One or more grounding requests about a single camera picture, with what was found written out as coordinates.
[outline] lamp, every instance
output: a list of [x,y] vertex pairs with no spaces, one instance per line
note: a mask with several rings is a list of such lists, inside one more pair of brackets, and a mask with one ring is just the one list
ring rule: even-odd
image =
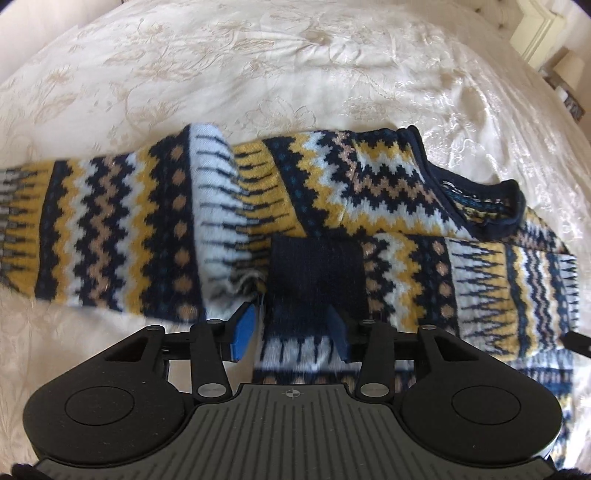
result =
[[[583,69],[585,62],[577,56],[577,54],[571,50],[560,60],[556,67],[554,67],[554,73],[560,77],[560,79],[571,89],[576,90],[583,76]],[[564,102],[568,97],[568,92],[558,85],[556,87],[556,93],[560,99]]]

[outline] knit sweater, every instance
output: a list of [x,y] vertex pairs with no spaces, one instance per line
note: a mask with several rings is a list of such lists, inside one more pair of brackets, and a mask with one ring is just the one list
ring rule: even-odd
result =
[[[227,318],[274,288],[274,235],[316,239],[283,263],[275,248],[274,278],[401,331],[440,326],[542,382],[563,406],[560,462],[573,367],[559,339],[576,327],[575,259],[515,181],[484,186],[432,165],[415,127],[231,148],[217,128],[189,125],[134,153],[27,164],[0,181],[6,286],[178,322]],[[299,264],[308,277],[290,281]],[[351,285],[361,297],[344,294]],[[400,363],[404,388],[412,369]],[[265,325],[254,380],[352,385],[358,369],[326,326],[296,318]]]

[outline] bed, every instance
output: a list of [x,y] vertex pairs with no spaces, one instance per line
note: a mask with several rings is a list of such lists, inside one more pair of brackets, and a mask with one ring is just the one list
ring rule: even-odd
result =
[[[0,85],[0,166],[129,151],[189,122],[216,123],[231,144],[312,128],[414,124],[437,165],[482,183],[518,180],[528,204],[579,257],[584,312],[591,147],[527,65],[548,53],[545,35],[560,19],[532,21],[516,37],[523,19],[535,17],[524,3],[479,2],[132,0],[68,31]],[[506,31],[483,14],[501,2],[521,12]],[[30,394],[154,321],[5,288],[0,306],[0,471],[7,471],[34,460],[21,423]],[[591,333],[591,320],[583,316],[580,330]],[[566,463],[591,470],[591,362],[577,362]],[[248,358],[231,366],[232,385],[247,381],[250,369]],[[181,389],[189,387],[185,373],[182,364],[171,373]]]

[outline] ribbed gray surface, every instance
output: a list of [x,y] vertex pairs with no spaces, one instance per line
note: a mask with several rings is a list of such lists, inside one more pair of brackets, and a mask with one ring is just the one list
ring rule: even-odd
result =
[[364,404],[342,385],[245,385],[221,405],[199,407],[184,431],[147,459],[105,469],[44,460],[55,480],[540,480],[541,459],[481,470],[414,443],[388,407]]

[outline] crosshair logo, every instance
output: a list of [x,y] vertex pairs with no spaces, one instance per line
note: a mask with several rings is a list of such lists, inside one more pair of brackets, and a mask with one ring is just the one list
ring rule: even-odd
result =
[[293,400],[294,398],[299,397],[301,392],[295,388],[290,388],[285,394]]

